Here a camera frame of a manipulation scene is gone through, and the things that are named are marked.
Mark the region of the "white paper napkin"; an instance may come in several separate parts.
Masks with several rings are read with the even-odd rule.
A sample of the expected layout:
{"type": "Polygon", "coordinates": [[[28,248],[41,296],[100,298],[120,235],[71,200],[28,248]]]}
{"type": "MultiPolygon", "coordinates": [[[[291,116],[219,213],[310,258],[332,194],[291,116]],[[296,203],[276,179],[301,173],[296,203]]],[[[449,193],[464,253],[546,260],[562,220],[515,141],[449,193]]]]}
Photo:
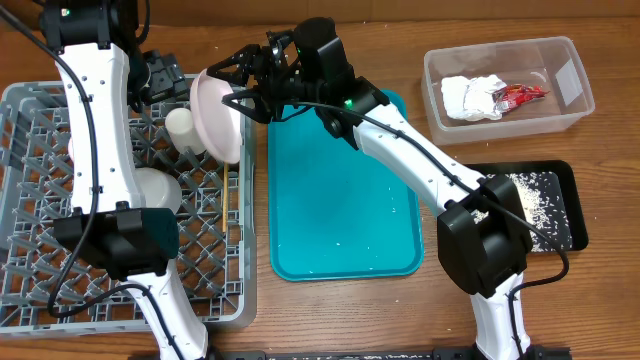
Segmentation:
{"type": "Polygon", "coordinates": [[[469,122],[500,120],[502,112],[496,109],[494,94],[506,86],[495,74],[487,77],[443,78],[441,93],[446,114],[451,119],[469,122]]]}

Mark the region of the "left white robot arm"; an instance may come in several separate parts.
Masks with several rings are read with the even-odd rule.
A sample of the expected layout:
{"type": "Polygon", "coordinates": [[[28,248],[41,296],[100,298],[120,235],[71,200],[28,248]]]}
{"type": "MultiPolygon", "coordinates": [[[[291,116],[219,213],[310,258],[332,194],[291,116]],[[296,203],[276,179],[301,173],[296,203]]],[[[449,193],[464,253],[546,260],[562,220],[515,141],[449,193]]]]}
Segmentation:
{"type": "Polygon", "coordinates": [[[208,333],[177,274],[179,230],[149,207],[135,176],[129,113],[187,93],[174,55],[141,52],[134,1],[47,1],[46,46],[65,86],[73,146],[72,214],[54,221],[72,259],[102,269],[136,301],[163,359],[203,359],[208,333]]]}

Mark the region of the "wooden chopstick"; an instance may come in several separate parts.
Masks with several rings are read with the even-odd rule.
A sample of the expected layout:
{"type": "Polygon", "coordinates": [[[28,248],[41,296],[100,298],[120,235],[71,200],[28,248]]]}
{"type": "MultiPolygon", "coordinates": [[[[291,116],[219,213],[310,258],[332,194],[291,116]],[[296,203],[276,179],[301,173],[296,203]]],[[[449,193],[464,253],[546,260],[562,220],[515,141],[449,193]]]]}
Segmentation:
{"type": "Polygon", "coordinates": [[[223,165],[223,188],[221,194],[222,200],[222,232],[226,237],[228,230],[228,207],[229,207],[229,164],[223,165]]]}

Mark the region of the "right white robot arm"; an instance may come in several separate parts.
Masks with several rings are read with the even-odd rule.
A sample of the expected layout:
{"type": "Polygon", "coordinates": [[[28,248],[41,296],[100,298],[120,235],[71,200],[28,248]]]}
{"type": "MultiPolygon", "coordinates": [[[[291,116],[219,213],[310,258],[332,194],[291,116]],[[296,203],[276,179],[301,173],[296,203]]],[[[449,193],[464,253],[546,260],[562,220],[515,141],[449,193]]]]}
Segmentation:
{"type": "Polygon", "coordinates": [[[263,124],[284,121],[285,106],[312,108],[335,138],[389,168],[437,220],[438,259],[471,297],[484,359],[523,359],[531,346],[517,294],[530,230],[515,184],[459,164],[413,128],[380,89],[356,76],[332,19],[310,18],[270,32],[207,68],[240,86],[223,104],[263,124]]]}

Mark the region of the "pale green bowl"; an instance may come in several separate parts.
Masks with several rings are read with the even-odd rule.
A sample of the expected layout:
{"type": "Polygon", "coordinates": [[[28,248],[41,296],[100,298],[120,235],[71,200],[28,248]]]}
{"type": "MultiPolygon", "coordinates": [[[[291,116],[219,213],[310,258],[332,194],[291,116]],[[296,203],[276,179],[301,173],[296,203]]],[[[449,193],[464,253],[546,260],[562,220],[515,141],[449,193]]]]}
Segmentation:
{"type": "Polygon", "coordinates": [[[173,214],[178,212],[182,190],[174,177],[154,168],[137,168],[135,177],[147,208],[167,208],[173,214]]]}

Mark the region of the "large pink dinner plate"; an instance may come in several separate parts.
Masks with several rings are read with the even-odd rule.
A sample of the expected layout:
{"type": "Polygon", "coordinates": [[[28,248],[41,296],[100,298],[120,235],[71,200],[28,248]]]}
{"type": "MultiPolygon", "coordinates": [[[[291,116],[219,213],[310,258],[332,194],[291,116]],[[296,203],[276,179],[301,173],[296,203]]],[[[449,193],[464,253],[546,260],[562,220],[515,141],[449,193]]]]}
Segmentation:
{"type": "Polygon", "coordinates": [[[222,102],[233,93],[228,82],[202,70],[190,89],[190,108],[200,141],[216,160],[227,164],[240,161],[241,113],[222,102]]]}

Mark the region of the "pale green cup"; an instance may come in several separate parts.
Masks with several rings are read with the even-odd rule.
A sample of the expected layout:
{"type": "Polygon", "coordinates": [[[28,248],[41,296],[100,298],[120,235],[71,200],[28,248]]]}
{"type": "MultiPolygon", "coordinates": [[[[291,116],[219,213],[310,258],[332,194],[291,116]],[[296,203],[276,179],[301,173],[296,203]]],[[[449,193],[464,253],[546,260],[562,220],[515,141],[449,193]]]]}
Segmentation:
{"type": "Polygon", "coordinates": [[[193,116],[188,108],[175,108],[165,118],[165,128],[176,150],[185,154],[191,150],[195,155],[206,151],[196,131],[193,116]]]}

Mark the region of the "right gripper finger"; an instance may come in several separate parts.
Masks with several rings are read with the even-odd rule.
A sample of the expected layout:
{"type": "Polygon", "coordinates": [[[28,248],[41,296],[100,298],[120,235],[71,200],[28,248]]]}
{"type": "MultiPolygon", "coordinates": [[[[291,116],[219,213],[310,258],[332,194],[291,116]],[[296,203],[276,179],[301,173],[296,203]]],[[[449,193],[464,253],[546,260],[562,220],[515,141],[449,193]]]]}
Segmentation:
{"type": "Polygon", "coordinates": [[[263,67],[264,56],[258,44],[249,44],[230,57],[209,66],[206,74],[233,85],[246,85],[249,77],[263,67]]]}
{"type": "Polygon", "coordinates": [[[273,94],[259,87],[224,95],[222,103],[260,124],[282,122],[283,106],[273,94]]]}

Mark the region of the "red snack wrapper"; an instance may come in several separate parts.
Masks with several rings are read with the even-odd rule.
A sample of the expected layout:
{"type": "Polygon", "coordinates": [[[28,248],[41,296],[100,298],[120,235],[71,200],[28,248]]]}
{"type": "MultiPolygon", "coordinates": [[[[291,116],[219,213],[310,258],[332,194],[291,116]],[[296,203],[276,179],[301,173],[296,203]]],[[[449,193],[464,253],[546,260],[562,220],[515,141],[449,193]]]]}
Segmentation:
{"type": "Polygon", "coordinates": [[[507,85],[492,93],[494,109],[500,113],[510,112],[521,105],[543,99],[548,94],[540,86],[526,86],[523,84],[507,85]]]}

